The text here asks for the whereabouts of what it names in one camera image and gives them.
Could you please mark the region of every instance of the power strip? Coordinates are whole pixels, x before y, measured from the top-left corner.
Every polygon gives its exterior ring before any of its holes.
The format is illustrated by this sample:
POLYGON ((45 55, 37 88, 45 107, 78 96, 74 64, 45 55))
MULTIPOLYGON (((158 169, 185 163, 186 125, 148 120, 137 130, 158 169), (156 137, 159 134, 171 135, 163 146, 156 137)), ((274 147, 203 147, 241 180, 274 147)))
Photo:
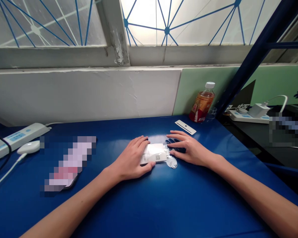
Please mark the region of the power strip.
POLYGON ((243 121, 243 122, 255 122, 255 123, 264 123, 269 124, 269 116, 266 114, 264 116, 261 116, 259 118, 252 117, 251 115, 247 114, 241 114, 238 111, 235 110, 229 110, 229 117, 233 121, 243 121))
MULTIPOLYGON (((47 133, 50 131, 49 127, 41 123, 34 123, 28 127, 23 128, 22 130, 13 133, 10 136, 4 138, 6 142, 11 146, 12 151, 18 149, 25 143, 30 142, 31 140, 47 133)), ((3 144, 0 146, 0 158, 9 153, 8 146, 3 144)))

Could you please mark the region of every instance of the window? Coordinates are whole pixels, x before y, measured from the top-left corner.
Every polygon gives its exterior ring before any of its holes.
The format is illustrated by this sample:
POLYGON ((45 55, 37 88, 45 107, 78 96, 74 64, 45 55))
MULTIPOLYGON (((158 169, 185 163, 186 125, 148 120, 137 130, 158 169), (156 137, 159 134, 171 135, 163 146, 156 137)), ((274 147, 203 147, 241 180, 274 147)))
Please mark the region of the window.
POLYGON ((130 46, 250 45, 281 0, 122 0, 130 46))
POLYGON ((0 0, 0 48, 106 46, 97 6, 91 3, 0 0))
POLYGON ((0 0, 0 69, 242 63, 280 1, 0 0))

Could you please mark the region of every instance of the plastic bottle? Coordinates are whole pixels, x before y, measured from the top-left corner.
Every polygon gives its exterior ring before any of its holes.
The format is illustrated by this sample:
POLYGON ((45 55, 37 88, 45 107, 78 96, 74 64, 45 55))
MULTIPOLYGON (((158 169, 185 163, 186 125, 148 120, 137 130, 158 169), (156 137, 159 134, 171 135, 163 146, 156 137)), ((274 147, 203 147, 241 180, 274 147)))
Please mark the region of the plastic bottle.
POLYGON ((205 120, 215 96, 212 90, 214 86, 215 83, 207 82, 205 84, 205 90, 198 93, 198 96, 196 97, 195 103, 189 114, 189 118, 192 121, 203 122, 205 120))

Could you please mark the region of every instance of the window pane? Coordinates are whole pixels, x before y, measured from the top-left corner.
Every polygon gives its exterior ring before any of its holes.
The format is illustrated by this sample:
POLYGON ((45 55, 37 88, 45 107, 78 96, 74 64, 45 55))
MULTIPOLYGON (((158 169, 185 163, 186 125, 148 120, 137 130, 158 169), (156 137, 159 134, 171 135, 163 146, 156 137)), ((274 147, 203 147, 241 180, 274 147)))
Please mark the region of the window pane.
POLYGON ((130 46, 253 44, 281 0, 122 0, 130 46))
POLYGON ((0 0, 0 48, 82 45, 106 46, 95 1, 0 0))

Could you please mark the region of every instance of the blue table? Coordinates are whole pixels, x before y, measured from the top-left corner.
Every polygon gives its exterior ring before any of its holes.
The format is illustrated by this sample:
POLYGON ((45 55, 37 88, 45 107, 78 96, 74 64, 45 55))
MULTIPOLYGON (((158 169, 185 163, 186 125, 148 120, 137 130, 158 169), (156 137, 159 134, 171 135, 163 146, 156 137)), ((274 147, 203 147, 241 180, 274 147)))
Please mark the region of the blue table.
MULTIPOLYGON (((182 120, 209 150, 298 205, 298 196, 217 120, 196 124, 187 116, 153 117, 53 125, 45 136, 97 136, 95 156, 72 190, 40 197, 39 186, 61 154, 32 154, 0 185, 0 237, 18 237, 110 165, 128 142, 149 136, 162 143, 182 120)), ((18 155, 0 173, 11 167, 18 155)), ((274 237, 252 208, 212 171, 177 160, 173 170, 157 164, 141 179, 120 183, 90 211, 74 237, 274 237)))

